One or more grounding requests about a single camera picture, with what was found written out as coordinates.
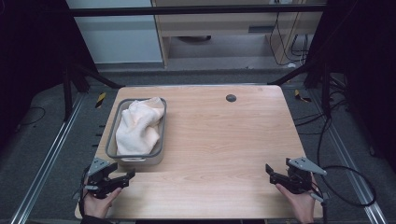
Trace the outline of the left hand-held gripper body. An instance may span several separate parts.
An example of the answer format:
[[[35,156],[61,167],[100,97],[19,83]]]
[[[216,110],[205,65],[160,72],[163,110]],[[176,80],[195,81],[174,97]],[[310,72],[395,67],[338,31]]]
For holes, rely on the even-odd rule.
[[[88,180],[84,189],[92,193],[97,199],[104,199],[107,194],[115,190],[110,186],[112,179],[109,176],[102,177],[101,174],[101,171],[110,164],[109,161],[94,158],[89,167]]]

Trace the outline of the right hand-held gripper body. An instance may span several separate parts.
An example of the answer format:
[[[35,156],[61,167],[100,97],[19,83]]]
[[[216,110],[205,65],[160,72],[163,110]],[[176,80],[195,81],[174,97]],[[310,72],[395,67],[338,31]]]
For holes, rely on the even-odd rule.
[[[289,166],[288,175],[293,184],[290,192],[301,194],[311,191],[311,197],[323,203],[325,201],[324,196],[313,188],[312,174],[326,175],[327,172],[305,157],[286,158],[286,164]]]

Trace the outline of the grey plastic basket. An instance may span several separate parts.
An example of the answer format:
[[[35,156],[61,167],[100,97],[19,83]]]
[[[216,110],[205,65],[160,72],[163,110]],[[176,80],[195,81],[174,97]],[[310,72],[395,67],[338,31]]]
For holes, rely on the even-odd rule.
[[[148,155],[119,155],[118,147],[116,143],[116,131],[119,128],[120,120],[121,120],[121,112],[124,109],[127,109],[129,104],[134,100],[147,100],[147,99],[125,99],[120,101],[117,106],[116,112],[114,114],[113,119],[111,119],[111,127],[108,133],[108,138],[105,146],[105,153],[107,156],[114,161],[117,161],[122,166],[144,166],[144,165],[155,165],[161,162],[163,159],[163,139],[164,139],[164,129],[165,129],[165,121],[166,121],[166,102],[163,98],[160,98],[163,101],[165,106],[164,115],[160,119],[158,125],[158,131],[160,134],[160,139],[157,144],[151,150]]]

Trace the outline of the white towel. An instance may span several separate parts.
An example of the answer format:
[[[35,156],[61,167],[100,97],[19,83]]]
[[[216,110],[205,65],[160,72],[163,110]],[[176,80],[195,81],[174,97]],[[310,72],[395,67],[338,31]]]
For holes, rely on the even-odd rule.
[[[165,106],[159,97],[134,100],[121,112],[116,143],[119,155],[148,155],[160,139],[158,125]]]

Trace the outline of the person's left hand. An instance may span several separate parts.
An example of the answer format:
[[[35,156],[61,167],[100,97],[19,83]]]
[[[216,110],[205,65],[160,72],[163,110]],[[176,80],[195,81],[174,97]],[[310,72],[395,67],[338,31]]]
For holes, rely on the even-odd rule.
[[[97,199],[87,190],[83,191],[83,210],[86,216],[105,218],[109,208],[120,195],[121,188],[115,189],[104,199]]]

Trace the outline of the person's right hand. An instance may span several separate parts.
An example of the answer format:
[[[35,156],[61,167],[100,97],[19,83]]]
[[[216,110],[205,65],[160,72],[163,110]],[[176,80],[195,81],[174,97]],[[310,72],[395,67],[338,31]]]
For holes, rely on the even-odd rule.
[[[280,184],[276,184],[276,188],[286,197],[295,218],[301,224],[314,223],[315,200],[309,193],[293,194]]]

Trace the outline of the black metal stand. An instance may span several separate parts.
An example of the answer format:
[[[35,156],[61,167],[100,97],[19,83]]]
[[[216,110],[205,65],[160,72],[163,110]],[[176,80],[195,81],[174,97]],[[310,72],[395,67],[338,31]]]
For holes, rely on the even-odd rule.
[[[310,61],[304,65],[294,69],[285,76],[269,82],[269,85],[281,86],[288,80],[291,80],[302,73],[307,73],[304,85],[310,89],[314,88],[319,81],[321,81],[321,109],[325,116],[329,118],[331,116],[331,106],[330,106],[330,77],[331,71],[330,66],[325,62],[320,61]]]
[[[73,112],[71,85],[74,84],[78,92],[87,92],[90,89],[90,84],[86,77],[92,77],[112,89],[122,88],[121,84],[102,77],[97,71],[93,71],[81,64],[70,63],[63,69],[64,121],[68,121]]]

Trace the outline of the white cabinet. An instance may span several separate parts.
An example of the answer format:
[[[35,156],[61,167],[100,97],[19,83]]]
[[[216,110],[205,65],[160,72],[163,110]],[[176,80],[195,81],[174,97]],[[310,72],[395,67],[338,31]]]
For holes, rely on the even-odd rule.
[[[66,0],[71,9],[151,7],[150,0]],[[96,64],[161,63],[154,17],[75,17]]]

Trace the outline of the black curtain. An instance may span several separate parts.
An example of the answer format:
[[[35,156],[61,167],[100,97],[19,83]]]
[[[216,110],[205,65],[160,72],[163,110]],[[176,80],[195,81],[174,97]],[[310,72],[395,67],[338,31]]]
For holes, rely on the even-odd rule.
[[[325,0],[308,59],[347,78],[375,151],[396,172],[396,0]]]
[[[0,155],[33,97],[63,82],[63,66],[94,71],[75,19],[52,15],[66,0],[0,0]]]

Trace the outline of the light wooden shelf unit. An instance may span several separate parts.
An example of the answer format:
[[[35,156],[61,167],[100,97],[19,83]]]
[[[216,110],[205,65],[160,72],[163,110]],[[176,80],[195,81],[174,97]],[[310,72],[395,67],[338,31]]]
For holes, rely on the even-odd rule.
[[[155,7],[323,4],[327,0],[150,0]],[[292,40],[316,32],[321,12],[157,15],[162,40],[176,36],[265,34],[275,60],[291,59]]]

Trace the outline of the black horizontal bar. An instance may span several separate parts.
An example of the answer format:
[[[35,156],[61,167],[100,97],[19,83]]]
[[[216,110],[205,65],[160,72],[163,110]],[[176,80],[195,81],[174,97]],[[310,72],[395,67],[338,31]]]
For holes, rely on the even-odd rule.
[[[190,15],[230,13],[320,12],[326,4],[299,5],[242,5],[242,6],[187,6],[187,7],[118,7],[68,9],[73,17]]]

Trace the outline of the aluminium floor rail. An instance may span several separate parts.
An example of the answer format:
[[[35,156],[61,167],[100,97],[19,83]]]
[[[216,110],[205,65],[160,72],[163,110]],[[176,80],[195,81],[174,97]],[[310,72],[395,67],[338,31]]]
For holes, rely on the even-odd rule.
[[[345,144],[342,142],[339,132],[336,130],[335,126],[332,124],[332,118],[327,118],[321,109],[320,96],[316,91],[309,90],[308,93],[311,95],[312,102],[318,108],[320,113],[319,117],[323,120],[324,125],[320,132],[320,138],[318,142],[317,149],[317,163],[320,164],[320,149],[322,138],[324,134],[329,135],[330,140],[333,145],[333,149],[337,154],[340,164],[335,164],[331,162],[329,165],[323,166],[324,170],[339,170],[344,172],[347,176],[347,180],[353,187],[356,197],[359,199],[357,203],[347,200],[344,196],[341,196],[339,192],[335,191],[327,181],[326,176],[321,177],[323,183],[327,186],[330,192],[337,196],[340,200],[348,203],[355,207],[362,208],[367,217],[369,218],[371,224],[389,224],[382,210],[380,209],[378,203],[376,202],[376,191],[372,183],[367,179],[367,177],[360,172],[355,162],[352,160],[350,154],[347,152]]]
[[[59,132],[57,133],[51,147],[41,163],[39,170],[37,171],[35,178],[27,190],[23,200],[21,201],[18,209],[12,216],[9,224],[25,224],[28,217],[30,216],[32,209],[35,206],[38,196],[40,195],[48,176],[55,164],[59,153],[61,152],[64,142],[73,127],[78,113],[81,109],[81,105],[86,97],[85,93],[78,93],[76,101],[73,103],[72,111],[69,118],[63,122]]]

